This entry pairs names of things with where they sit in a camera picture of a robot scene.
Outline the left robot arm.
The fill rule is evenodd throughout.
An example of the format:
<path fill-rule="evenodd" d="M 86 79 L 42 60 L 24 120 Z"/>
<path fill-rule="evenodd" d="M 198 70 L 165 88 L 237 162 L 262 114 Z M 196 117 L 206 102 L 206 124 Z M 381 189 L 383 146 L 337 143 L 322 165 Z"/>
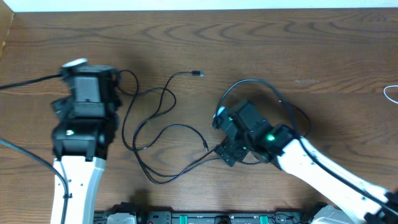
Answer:
<path fill-rule="evenodd" d="M 59 124 L 52 131 L 55 179 L 51 223 L 92 223 L 108 147 L 119 126 L 117 70 L 107 65 L 64 65 L 70 95 L 52 102 Z"/>

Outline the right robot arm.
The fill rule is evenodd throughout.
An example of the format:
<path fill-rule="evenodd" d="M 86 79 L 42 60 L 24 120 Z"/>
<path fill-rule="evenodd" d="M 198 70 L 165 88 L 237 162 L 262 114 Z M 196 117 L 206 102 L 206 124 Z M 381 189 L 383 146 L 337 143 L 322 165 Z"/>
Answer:
<path fill-rule="evenodd" d="M 220 107 L 212 126 L 226 134 L 216 153 L 230 167 L 251 153 L 311 185 L 341 210 L 339 217 L 318 212 L 311 222 L 397 223 L 396 193 L 339 166 L 289 126 L 272 126 L 250 101 Z"/>

